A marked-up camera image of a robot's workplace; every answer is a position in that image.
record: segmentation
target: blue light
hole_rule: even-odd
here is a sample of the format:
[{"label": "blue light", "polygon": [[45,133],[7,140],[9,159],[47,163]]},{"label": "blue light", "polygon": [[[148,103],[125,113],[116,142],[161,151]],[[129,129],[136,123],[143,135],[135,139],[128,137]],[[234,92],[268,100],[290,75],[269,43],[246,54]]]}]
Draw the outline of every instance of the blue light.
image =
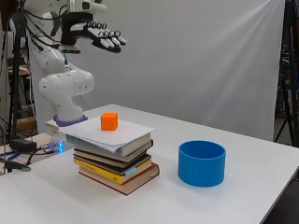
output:
[{"label": "blue light", "polygon": [[63,143],[59,143],[59,151],[60,151],[60,153],[64,152],[64,145],[63,145]]}]

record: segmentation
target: yellow book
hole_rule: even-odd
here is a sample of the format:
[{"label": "yellow book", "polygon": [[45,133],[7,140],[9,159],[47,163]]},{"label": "yellow book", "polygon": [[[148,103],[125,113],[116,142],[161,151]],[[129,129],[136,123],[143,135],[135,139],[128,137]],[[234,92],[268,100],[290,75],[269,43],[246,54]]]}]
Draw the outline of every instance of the yellow book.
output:
[{"label": "yellow book", "polygon": [[123,184],[124,182],[128,181],[135,175],[138,175],[140,172],[143,172],[144,170],[148,169],[151,166],[151,160],[145,161],[142,164],[138,165],[136,168],[133,168],[133,172],[130,175],[117,175],[110,171],[107,171],[105,169],[102,169],[98,166],[91,165],[85,161],[80,161],[77,159],[74,159],[75,164],[86,168],[89,171],[93,171],[98,175],[101,175],[109,180],[113,180],[119,184]]}]

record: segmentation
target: blue cylinder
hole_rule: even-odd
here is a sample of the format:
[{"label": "blue cylinder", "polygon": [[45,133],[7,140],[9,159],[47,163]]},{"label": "blue cylinder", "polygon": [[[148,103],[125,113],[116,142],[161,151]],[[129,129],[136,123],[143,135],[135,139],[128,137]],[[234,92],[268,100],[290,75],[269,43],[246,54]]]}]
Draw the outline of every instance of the blue cylinder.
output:
[{"label": "blue cylinder", "polygon": [[207,141],[186,142],[179,147],[178,176],[187,184],[208,188],[224,179],[226,150]]}]

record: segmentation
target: white table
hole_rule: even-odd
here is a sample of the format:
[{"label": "white table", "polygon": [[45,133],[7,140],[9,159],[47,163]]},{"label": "white table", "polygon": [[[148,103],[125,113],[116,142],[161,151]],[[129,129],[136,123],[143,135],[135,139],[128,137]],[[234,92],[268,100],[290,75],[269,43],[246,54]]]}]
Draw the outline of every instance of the white table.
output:
[{"label": "white table", "polygon": [[[1,223],[260,223],[292,178],[299,149],[117,105],[86,112],[118,112],[121,119],[156,128],[149,151],[160,176],[129,196],[78,174],[72,150],[32,165],[29,173],[0,177]],[[217,142],[227,150],[224,182],[210,189],[178,178],[178,146]]]}]

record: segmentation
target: orange cube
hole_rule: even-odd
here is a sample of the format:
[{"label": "orange cube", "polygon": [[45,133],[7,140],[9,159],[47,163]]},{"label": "orange cube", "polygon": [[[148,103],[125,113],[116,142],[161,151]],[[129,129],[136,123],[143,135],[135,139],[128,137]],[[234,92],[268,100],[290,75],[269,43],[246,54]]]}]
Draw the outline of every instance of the orange cube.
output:
[{"label": "orange cube", "polygon": [[115,131],[119,127],[118,113],[104,113],[101,117],[102,131]]}]

